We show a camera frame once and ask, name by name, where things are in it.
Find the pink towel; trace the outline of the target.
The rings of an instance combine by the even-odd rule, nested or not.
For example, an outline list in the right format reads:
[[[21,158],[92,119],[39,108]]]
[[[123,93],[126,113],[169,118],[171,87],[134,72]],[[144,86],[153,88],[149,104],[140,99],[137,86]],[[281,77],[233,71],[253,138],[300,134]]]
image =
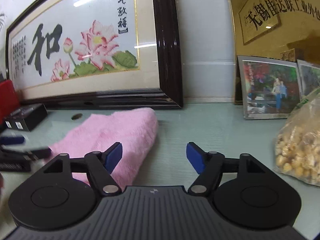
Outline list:
[[[92,151],[104,152],[115,142],[121,143],[123,156],[111,176],[124,190],[135,180],[155,143],[157,132],[158,120],[151,108],[114,112],[111,115],[91,114],[49,148],[54,157],[68,153],[71,158],[81,158]]]

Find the black small box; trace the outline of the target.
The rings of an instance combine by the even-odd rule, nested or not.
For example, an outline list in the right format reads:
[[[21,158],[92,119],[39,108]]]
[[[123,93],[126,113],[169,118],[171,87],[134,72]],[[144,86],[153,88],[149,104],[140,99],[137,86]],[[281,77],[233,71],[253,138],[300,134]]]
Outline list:
[[[8,129],[31,132],[48,115],[44,104],[22,106],[4,118]]]

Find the red blender base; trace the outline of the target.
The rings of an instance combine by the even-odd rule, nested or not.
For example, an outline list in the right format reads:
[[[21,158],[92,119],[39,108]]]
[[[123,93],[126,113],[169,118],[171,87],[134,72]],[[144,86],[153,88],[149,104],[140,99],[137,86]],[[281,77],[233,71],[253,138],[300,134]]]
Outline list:
[[[0,124],[4,118],[20,107],[17,93],[11,80],[2,81],[0,84]]]

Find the plastic bag of snacks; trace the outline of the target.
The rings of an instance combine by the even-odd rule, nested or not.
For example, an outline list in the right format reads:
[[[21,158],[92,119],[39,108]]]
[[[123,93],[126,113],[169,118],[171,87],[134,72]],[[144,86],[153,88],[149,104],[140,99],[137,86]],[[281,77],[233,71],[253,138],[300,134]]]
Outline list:
[[[274,168],[319,186],[319,88],[293,109],[274,146]]]

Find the dark coin on table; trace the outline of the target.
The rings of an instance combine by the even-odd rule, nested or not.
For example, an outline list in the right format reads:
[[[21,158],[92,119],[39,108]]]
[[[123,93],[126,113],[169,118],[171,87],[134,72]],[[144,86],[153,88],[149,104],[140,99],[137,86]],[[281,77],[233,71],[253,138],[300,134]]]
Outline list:
[[[75,114],[71,117],[72,120],[78,120],[82,117],[82,113]]]

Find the framed family photo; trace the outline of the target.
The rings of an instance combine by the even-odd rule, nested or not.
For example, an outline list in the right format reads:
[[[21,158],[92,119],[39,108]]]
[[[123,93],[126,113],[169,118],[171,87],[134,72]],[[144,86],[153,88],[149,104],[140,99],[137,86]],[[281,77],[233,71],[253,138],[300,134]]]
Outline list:
[[[300,102],[302,88],[295,62],[237,56],[246,120],[286,119]]]

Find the framed lotus calligraphy picture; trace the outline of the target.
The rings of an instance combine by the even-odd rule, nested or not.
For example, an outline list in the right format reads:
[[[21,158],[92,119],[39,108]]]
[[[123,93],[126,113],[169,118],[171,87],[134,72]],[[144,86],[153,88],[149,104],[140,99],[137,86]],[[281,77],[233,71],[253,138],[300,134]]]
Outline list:
[[[24,105],[182,108],[175,0],[36,0],[7,28],[5,67]]]

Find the gold plaque with characters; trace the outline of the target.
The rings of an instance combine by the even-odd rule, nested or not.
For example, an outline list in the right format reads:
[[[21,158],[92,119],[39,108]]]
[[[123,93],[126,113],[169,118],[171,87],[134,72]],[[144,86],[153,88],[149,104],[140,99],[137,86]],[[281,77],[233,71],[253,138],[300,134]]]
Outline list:
[[[319,0],[230,0],[237,55],[319,63]]]

